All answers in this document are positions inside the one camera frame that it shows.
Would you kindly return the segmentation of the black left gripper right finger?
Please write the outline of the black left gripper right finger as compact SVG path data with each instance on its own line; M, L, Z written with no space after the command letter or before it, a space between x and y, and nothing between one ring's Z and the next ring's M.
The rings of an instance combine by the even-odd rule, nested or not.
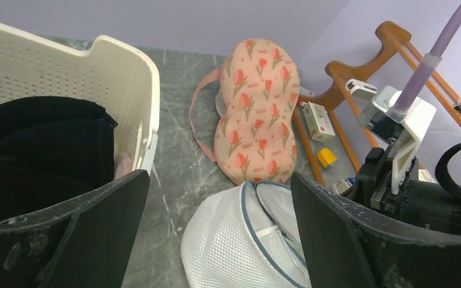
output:
M300 173L290 186L313 287L461 287L461 236L394 220Z

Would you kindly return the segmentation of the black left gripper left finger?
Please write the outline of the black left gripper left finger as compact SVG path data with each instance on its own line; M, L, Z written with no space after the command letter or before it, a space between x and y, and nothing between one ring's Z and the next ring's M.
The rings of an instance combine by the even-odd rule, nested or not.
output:
M149 191L146 170L0 224L0 287L120 287Z

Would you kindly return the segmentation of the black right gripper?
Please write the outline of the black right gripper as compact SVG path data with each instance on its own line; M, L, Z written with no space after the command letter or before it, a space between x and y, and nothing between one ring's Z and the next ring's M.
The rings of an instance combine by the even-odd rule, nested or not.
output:
M419 161L417 158L411 161L398 194L393 194L393 158L396 154L396 148L372 148L352 185L342 192L342 196L388 217L401 216L402 206L409 202L409 197L404 195L406 181L418 179Z

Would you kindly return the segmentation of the white mesh laundry bag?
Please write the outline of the white mesh laundry bag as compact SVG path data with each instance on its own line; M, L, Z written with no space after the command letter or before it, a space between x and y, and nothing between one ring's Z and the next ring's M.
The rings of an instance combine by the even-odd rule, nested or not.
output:
M190 287L310 287L288 185L244 182L207 197L181 259Z

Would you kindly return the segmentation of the black bra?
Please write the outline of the black bra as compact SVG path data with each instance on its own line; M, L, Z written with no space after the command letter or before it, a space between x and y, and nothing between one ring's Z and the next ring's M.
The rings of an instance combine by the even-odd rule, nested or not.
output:
M39 96L0 104L0 221L110 182L117 125L88 100Z

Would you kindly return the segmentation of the pink floral mesh bag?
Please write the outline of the pink floral mesh bag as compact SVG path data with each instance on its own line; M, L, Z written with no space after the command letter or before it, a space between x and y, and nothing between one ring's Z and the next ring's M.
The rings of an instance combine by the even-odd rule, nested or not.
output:
M286 183L297 161L292 115L300 78L292 58L271 40L244 40L201 80L192 100L214 81L220 84L225 111L213 147L198 140L200 149L237 185Z

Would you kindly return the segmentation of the cream plastic laundry basket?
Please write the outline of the cream plastic laundry basket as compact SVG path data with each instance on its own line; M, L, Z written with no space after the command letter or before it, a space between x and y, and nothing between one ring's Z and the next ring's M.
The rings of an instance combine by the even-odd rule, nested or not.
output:
M117 121L115 152L151 170L160 122L160 75L139 49L98 36L77 50L0 23L0 104L55 95L89 100Z

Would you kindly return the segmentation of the yellow small block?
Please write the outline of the yellow small block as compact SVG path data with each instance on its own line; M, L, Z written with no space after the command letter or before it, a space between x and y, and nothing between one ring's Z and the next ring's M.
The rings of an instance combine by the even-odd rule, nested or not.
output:
M321 149L316 154L316 157L319 160L319 162L320 162L320 164L321 164L321 166L323 168L327 168L327 167L331 166L334 162L337 161L337 157L328 148Z

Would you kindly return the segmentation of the pink garment in basket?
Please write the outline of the pink garment in basket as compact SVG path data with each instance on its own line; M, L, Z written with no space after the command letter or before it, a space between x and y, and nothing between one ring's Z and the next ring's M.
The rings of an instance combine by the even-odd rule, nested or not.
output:
M126 152L120 152L115 158L114 180L123 177L132 171L133 163Z

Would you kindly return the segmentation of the white cardboard box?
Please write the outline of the white cardboard box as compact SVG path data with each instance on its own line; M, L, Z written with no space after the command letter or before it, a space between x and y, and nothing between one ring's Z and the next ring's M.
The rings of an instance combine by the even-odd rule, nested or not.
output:
M327 142L335 137L336 134L324 106L307 103L303 107L303 115L313 140Z

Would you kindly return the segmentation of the white small device on rack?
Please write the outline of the white small device on rack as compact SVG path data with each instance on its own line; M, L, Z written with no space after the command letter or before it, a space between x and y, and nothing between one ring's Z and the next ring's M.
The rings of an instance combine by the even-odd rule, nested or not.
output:
M370 101L378 91L374 85L357 79L349 79L345 88L350 96L366 101Z

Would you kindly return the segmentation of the orange wooden rack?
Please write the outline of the orange wooden rack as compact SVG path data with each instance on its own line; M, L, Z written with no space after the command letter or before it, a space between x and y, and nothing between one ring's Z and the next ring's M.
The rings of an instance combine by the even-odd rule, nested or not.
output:
M382 128L383 125L376 121L366 124L366 118L361 113L372 112L384 116L400 96L401 88L392 84L378 86L371 100L360 100L348 88L350 81L369 83L370 78L395 55L400 55L412 70L416 70L422 62L421 53L410 42L411 34L394 22L381 23L375 35L381 42L381 49L369 62L354 67L331 61L325 67L333 80L331 87L317 96L300 93L299 104L324 107L336 134L333 140L325 143L313 140L302 108L297 107L293 115L297 132L315 180L323 186L353 177L364 163L367 149L386 148L393 143L391 136L381 139L373 133L372 128ZM428 159L428 151L443 146L441 140L432 145L428 143L435 133L433 125L442 113L446 113L461 129L461 114L454 108L460 102L454 89L434 71L402 122L406 131L397 142L400 158L393 162L395 172L404 172L407 159L414 156L426 161L419 167L433 170L435 162Z

